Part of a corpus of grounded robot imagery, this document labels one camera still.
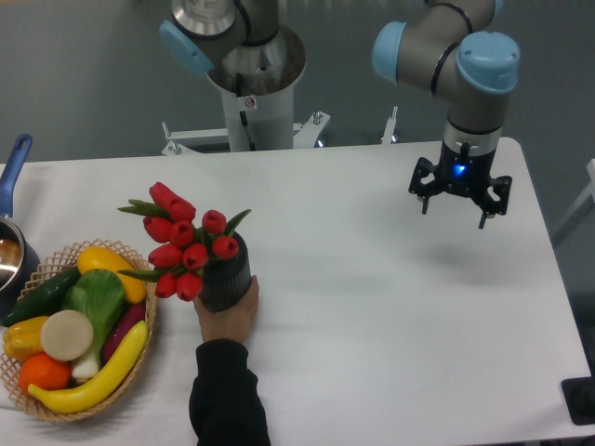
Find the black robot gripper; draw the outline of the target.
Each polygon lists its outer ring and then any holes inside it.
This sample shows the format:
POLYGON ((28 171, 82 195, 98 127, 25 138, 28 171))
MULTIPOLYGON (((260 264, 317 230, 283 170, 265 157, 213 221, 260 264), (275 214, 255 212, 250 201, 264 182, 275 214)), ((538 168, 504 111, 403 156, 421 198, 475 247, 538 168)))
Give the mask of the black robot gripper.
POLYGON ((500 127, 480 132, 446 123, 438 164, 420 157, 408 187, 422 203, 423 215, 430 198, 442 193, 482 198, 480 230, 488 219, 508 212, 512 177, 491 177, 500 135, 500 127))

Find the black sleeved forearm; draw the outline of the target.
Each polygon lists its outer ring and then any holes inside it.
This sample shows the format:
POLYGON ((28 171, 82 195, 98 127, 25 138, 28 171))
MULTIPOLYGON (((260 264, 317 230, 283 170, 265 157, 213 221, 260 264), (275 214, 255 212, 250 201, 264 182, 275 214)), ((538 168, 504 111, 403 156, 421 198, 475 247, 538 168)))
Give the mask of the black sleeved forearm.
POLYGON ((244 345, 218 339, 196 349, 189 413, 199 445, 269 445, 258 378, 244 345))

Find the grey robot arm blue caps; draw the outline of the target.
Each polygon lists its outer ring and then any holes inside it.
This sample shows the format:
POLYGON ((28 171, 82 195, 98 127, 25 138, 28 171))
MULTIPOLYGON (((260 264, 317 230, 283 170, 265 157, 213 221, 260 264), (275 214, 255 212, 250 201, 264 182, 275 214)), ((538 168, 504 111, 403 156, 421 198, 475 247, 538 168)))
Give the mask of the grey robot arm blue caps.
POLYGON ((518 84, 521 50, 503 33, 487 31, 501 1, 434 1, 416 23, 393 21, 377 35, 372 66, 398 85, 447 102, 439 161, 421 157, 408 190, 429 207, 442 193, 467 198, 481 222, 508 211, 512 179, 491 169, 518 84))

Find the person's hand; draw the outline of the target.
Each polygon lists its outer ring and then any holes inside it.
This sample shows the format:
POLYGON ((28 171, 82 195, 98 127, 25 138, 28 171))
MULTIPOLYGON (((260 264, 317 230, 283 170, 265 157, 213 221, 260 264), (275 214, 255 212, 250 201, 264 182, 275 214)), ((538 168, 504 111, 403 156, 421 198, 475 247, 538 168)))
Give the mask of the person's hand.
POLYGON ((233 307, 224 311, 210 312, 199 297, 196 297, 192 303, 197 313, 201 338, 204 343, 215 340, 231 340, 245 344, 252 334, 258 314, 258 277, 254 275, 243 297, 233 307))

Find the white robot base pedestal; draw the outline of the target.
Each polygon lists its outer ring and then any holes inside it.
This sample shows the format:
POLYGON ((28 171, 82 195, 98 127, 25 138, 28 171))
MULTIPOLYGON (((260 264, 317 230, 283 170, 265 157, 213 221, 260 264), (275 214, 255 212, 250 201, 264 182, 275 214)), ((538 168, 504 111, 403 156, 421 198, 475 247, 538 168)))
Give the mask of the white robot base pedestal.
POLYGON ((173 143, 218 144, 232 152, 312 149, 322 146, 321 134, 330 115, 315 111, 307 121, 294 121, 294 91, 306 67, 305 46, 281 25, 260 46, 237 46, 218 66, 169 21, 160 26, 167 50, 189 72, 204 75, 220 94, 226 128, 174 132, 173 143))

